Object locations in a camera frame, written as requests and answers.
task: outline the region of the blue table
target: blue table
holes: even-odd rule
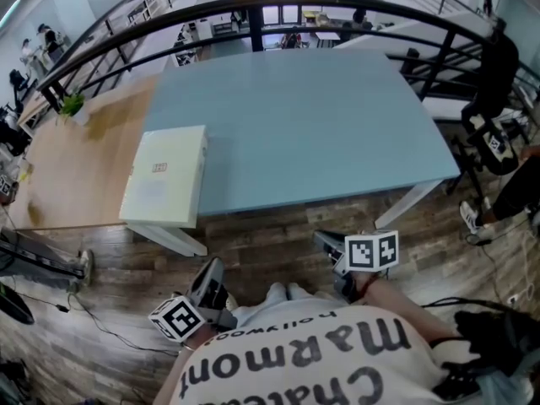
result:
[[[459,174],[416,94],[378,51],[287,50],[163,73],[144,131],[206,125],[199,214],[414,186],[386,227]]]

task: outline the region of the green plant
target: green plant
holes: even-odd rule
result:
[[[60,110],[60,114],[65,117],[73,117],[79,112],[84,105],[84,96],[81,94],[74,94],[64,98],[64,106]]]

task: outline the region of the white box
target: white box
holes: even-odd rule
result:
[[[145,132],[127,180],[120,220],[195,228],[207,148],[205,126]]]
[[[179,343],[184,342],[206,323],[184,296],[164,301],[148,318],[167,339]]]
[[[399,263],[397,231],[345,237],[345,269],[348,272],[381,272]]]

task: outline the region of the potted plant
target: potted plant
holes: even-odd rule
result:
[[[64,98],[64,106],[60,110],[60,115],[64,118],[72,117],[79,125],[84,126],[90,119],[90,114],[84,106],[84,96],[80,93]]]

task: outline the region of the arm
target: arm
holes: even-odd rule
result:
[[[371,275],[366,273],[356,273],[354,275],[356,289],[359,292],[361,292],[370,277]],[[459,337],[443,321],[426,309],[418,306],[383,278],[377,279],[368,287],[367,291],[365,291],[364,299],[361,300],[360,304],[362,303],[385,309],[404,318],[427,343],[438,339]]]
[[[198,331],[193,334],[192,337],[189,337],[186,341],[186,345],[190,348],[197,349],[210,338],[215,336],[215,330],[209,325],[205,324]],[[178,380],[182,375],[184,367],[186,366],[187,361],[192,356],[193,352],[187,348],[184,348],[180,355],[176,358],[175,364],[172,367],[167,379],[165,380],[164,385],[159,390],[158,396],[155,397],[152,402],[153,405],[169,405],[172,395],[175,392],[176,385]]]
[[[178,380],[182,375],[184,366],[186,365],[189,358],[192,356],[193,352],[187,348],[184,348],[180,355],[176,358],[175,364],[172,367],[167,379],[165,380],[164,385],[159,390],[158,396],[155,397],[152,402],[153,405],[169,405],[172,395],[175,392],[176,385]]]
[[[523,151],[521,152],[521,158],[524,160],[529,159],[532,156],[536,156],[537,158],[540,158],[540,145],[525,147]]]

